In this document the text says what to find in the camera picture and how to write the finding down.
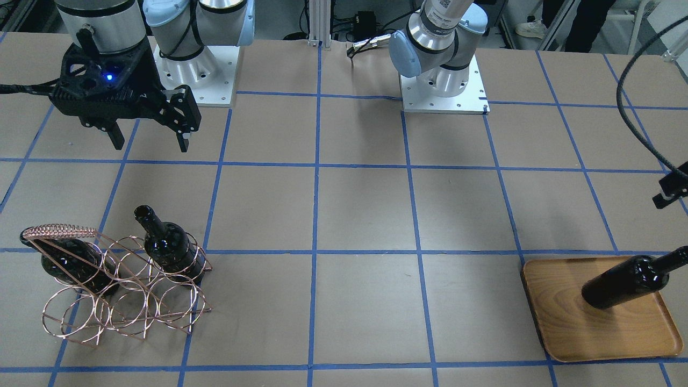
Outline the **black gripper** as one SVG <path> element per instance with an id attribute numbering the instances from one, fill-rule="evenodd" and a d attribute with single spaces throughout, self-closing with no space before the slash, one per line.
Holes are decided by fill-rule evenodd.
<path id="1" fill-rule="evenodd" d="M 200 128 L 201 115 L 191 88 L 164 88 L 147 39 L 127 51 L 96 57 L 71 44 L 49 98 L 60 112 L 72 117 L 155 120 L 177 134 L 182 153 L 188 151 L 191 132 Z M 118 123 L 108 123 L 106 133 L 120 151 L 125 139 Z"/>
<path id="2" fill-rule="evenodd" d="M 655 208 L 663 209 L 687 196 L 687 179 L 672 171 L 658 181 L 660 191 L 652 198 Z"/>

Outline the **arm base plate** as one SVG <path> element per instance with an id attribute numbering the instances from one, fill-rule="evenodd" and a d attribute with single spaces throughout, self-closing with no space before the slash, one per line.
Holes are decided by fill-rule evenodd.
<path id="1" fill-rule="evenodd" d="M 491 112 L 476 56 L 467 68 L 439 67 L 413 78 L 400 75 L 399 83 L 406 113 Z"/>
<path id="2" fill-rule="evenodd" d="M 230 108 L 235 96 L 240 54 L 241 47 L 206 46 L 195 58 L 173 61 L 161 58 L 156 46 L 153 57 L 161 83 L 167 90 L 187 85 L 199 107 Z"/>

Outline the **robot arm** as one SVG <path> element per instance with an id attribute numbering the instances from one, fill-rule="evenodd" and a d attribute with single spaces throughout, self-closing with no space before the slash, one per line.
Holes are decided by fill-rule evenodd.
<path id="1" fill-rule="evenodd" d="M 425 1 L 389 37 L 405 112 L 488 113 L 475 59 L 486 12 L 472 1 Z"/>
<path id="2" fill-rule="evenodd" d="M 72 37 L 49 100 L 122 149 L 119 119 L 150 119 L 186 152 L 199 103 L 228 104 L 235 61 L 255 36 L 253 1 L 56 1 Z"/>

